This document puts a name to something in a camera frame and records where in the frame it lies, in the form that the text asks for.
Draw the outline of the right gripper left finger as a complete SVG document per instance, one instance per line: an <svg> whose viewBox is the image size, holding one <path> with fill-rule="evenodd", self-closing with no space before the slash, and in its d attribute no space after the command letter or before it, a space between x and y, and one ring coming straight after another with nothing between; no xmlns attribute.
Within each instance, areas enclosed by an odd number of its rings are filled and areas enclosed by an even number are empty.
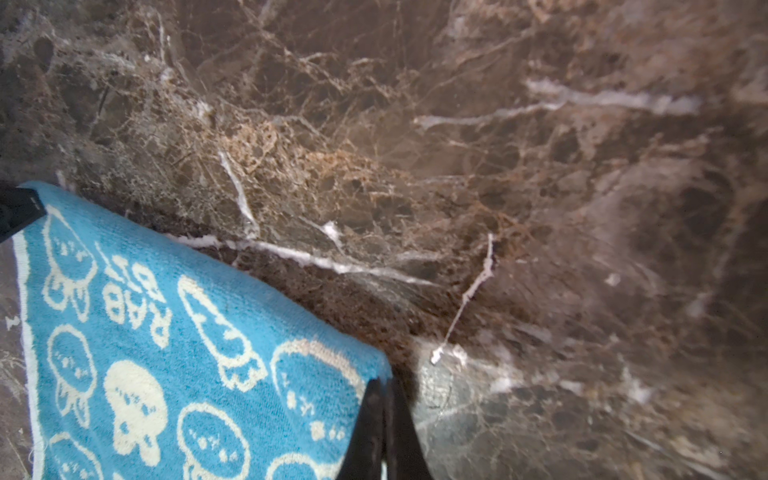
<svg viewBox="0 0 768 480"><path fill-rule="evenodd" d="M384 405L381 381L371 380L364 392L356 423L337 480L379 480L384 451Z"/></svg>

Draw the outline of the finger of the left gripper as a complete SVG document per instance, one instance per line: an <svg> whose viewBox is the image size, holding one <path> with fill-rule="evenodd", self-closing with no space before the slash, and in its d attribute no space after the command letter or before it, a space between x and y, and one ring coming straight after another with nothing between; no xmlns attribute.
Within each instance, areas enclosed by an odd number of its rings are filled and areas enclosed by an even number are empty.
<svg viewBox="0 0 768 480"><path fill-rule="evenodd" d="M1 188L1 235L4 243L47 215L38 192L31 188Z"/></svg>

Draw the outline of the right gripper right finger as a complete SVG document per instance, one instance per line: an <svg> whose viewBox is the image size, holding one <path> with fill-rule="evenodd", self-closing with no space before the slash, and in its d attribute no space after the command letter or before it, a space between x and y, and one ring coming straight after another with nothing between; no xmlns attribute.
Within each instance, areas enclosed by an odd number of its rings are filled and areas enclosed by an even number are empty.
<svg viewBox="0 0 768 480"><path fill-rule="evenodd" d="M432 480L404 389L396 378L384 391L384 458L387 480Z"/></svg>

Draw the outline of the blue patterned towel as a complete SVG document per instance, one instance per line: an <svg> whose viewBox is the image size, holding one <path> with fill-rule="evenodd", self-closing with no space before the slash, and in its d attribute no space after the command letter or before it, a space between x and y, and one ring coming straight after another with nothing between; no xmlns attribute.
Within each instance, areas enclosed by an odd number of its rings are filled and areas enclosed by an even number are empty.
<svg viewBox="0 0 768 480"><path fill-rule="evenodd" d="M58 187L14 237L36 479L332 479L379 350Z"/></svg>

